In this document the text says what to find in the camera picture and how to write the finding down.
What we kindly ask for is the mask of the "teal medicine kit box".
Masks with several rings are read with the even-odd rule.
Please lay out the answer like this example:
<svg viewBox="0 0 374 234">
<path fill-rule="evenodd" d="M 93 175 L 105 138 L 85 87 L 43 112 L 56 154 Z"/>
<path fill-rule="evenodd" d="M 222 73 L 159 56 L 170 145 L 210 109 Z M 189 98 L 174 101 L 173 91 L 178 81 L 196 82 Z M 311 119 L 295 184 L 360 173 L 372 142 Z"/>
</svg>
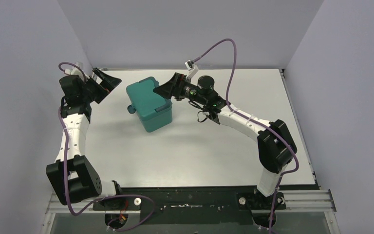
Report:
<svg viewBox="0 0 374 234">
<path fill-rule="evenodd" d="M 130 84 L 126 93 L 131 104 L 127 107 L 130 114 L 137 114 L 146 132 L 158 130 L 173 120 L 172 102 L 156 94 L 153 90 L 159 87 L 154 77 Z"/>
</svg>

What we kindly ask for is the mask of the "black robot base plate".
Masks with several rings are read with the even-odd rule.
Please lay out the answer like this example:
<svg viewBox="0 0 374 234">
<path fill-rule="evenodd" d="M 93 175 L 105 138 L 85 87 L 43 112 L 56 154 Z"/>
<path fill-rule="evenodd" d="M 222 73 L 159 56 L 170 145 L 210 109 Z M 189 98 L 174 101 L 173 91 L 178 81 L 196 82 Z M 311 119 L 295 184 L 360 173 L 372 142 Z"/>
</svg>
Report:
<svg viewBox="0 0 374 234">
<path fill-rule="evenodd" d="M 128 198 L 100 201 L 95 211 L 105 211 L 105 222 L 119 225 L 119 215 L 140 215 L 148 225 L 156 224 L 259 224 L 268 227 L 275 211 L 286 209 L 283 193 L 264 197 L 255 186 L 123 188 Z"/>
</svg>

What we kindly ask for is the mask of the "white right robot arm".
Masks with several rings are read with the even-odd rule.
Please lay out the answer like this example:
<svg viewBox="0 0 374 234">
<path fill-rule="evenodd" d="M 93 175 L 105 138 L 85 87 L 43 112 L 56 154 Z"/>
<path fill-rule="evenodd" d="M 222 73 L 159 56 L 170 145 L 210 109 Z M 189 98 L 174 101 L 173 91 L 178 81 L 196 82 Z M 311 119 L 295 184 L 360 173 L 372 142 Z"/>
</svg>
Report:
<svg viewBox="0 0 374 234">
<path fill-rule="evenodd" d="M 165 99 L 187 98 L 207 119 L 231 127 L 257 143 L 263 170 L 256 186 L 255 203 L 261 209 L 269 208 L 274 203 L 273 193 L 281 174 L 297 152 L 287 125 L 280 119 L 259 119 L 234 107 L 214 90 L 215 81 L 211 76 L 199 77 L 197 84 L 192 84 L 191 78 L 191 75 L 175 73 L 153 91 Z"/>
</svg>

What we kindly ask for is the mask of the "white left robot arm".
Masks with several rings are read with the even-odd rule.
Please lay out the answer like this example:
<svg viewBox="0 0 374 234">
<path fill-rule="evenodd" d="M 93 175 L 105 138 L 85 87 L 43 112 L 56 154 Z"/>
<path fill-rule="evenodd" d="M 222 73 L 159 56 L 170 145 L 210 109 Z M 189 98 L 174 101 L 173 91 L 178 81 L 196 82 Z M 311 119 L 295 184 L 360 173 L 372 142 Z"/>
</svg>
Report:
<svg viewBox="0 0 374 234">
<path fill-rule="evenodd" d="M 46 175 L 63 205 L 72 205 L 89 198 L 106 198 L 106 204 L 113 210 L 121 209 L 125 196 L 120 193 L 119 184 L 104 181 L 85 156 L 86 135 L 91 123 L 91 103 L 99 104 L 121 79 L 114 78 L 98 68 L 91 78 L 80 71 L 69 72 L 59 80 L 64 93 L 58 111 L 62 126 L 62 140 L 54 163 L 47 165 Z"/>
</svg>

